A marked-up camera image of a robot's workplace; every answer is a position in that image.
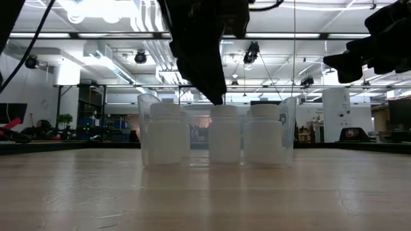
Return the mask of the black aluminium table frame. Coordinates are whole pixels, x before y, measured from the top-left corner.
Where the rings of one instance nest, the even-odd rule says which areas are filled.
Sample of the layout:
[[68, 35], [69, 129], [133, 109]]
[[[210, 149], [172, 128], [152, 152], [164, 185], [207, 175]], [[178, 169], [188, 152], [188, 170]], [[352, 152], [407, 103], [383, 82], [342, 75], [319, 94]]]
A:
[[[0, 156], [23, 153], [38, 153], [47, 151], [64, 151], [80, 149], [140, 149], [136, 142], [32, 142], [27, 144], [0, 143]], [[357, 151], [375, 151], [381, 153], [396, 153], [411, 155], [411, 144], [396, 143], [365, 143], [365, 142], [334, 142], [334, 143], [297, 143], [296, 149], [339, 149]]]

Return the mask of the white cabinet column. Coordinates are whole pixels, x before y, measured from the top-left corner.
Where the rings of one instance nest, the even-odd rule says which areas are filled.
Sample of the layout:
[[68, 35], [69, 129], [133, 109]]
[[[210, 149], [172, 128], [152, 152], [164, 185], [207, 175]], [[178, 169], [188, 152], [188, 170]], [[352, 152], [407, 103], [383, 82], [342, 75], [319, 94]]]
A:
[[322, 92], [324, 140], [336, 142], [343, 128], [351, 127], [349, 89], [326, 89]]

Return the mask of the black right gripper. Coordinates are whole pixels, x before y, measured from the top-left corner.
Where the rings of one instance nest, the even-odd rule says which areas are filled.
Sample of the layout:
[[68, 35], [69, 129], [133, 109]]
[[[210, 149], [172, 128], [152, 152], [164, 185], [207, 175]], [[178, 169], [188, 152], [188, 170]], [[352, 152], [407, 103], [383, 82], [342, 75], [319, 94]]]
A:
[[411, 0], [397, 0], [380, 8], [364, 22], [369, 36], [348, 42], [347, 51], [323, 62], [335, 69], [339, 83], [363, 76], [363, 65], [376, 74], [411, 71]]

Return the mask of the white pill bottle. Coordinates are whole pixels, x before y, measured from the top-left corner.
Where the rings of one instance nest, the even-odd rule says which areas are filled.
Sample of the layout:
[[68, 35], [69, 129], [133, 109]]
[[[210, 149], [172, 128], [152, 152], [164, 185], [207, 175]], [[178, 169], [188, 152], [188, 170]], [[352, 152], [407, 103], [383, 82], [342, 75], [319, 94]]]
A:
[[172, 103], [154, 103], [148, 123], [148, 164], [177, 165], [182, 158], [183, 127], [180, 107]]
[[279, 107], [258, 104], [250, 107], [245, 127], [244, 157], [252, 165], [280, 164], [282, 154], [282, 124]]
[[238, 108], [217, 105], [210, 110], [209, 160], [212, 164], [239, 164], [241, 132]]

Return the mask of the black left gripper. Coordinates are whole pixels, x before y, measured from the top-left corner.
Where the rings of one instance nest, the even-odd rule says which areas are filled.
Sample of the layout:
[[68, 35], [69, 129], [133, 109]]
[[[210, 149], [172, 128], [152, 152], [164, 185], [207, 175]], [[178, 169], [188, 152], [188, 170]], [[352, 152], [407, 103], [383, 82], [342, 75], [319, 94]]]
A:
[[212, 104], [221, 105], [227, 92], [219, 41], [185, 43], [195, 36], [245, 37], [250, 21], [248, 0], [157, 0], [171, 33], [170, 48], [182, 78]]

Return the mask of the clear plastic basket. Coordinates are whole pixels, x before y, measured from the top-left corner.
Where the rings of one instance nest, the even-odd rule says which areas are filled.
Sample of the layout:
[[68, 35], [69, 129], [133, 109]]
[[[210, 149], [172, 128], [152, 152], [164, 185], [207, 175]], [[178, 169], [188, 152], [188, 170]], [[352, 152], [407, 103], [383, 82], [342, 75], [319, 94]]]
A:
[[181, 169], [211, 168], [211, 169], [236, 169], [246, 167], [288, 167], [292, 165], [293, 143], [295, 131], [295, 114], [297, 100], [294, 97], [286, 98], [277, 105], [279, 107], [279, 121], [282, 124], [282, 154], [280, 164], [252, 165], [245, 161], [245, 127], [250, 118], [248, 110], [241, 110], [238, 106], [238, 121], [241, 132], [241, 158], [239, 164], [212, 164], [209, 160], [209, 125], [211, 123], [210, 110], [215, 107], [209, 105], [205, 108], [180, 107], [180, 121], [183, 127], [182, 158], [180, 164], [150, 166], [148, 164], [148, 123], [150, 122], [150, 107], [154, 103], [165, 103], [153, 95], [142, 94], [138, 96], [138, 109], [141, 133], [141, 153], [144, 167], [170, 167]]

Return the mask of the black bag with logo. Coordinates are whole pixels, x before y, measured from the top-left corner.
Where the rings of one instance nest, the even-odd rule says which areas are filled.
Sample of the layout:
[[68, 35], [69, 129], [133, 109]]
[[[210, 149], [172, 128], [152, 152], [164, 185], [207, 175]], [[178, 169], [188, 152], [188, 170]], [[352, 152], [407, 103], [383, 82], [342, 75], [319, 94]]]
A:
[[339, 142], [369, 142], [370, 138], [362, 128], [343, 128], [340, 132]]

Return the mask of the green potted background plant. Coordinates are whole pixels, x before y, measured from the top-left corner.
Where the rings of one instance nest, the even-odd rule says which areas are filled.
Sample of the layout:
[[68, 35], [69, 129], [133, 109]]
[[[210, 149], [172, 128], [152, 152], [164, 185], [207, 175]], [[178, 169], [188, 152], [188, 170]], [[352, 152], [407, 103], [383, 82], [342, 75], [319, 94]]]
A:
[[57, 116], [57, 128], [61, 132], [60, 138], [62, 140], [68, 140], [71, 135], [71, 123], [73, 117], [71, 114], [60, 114]]

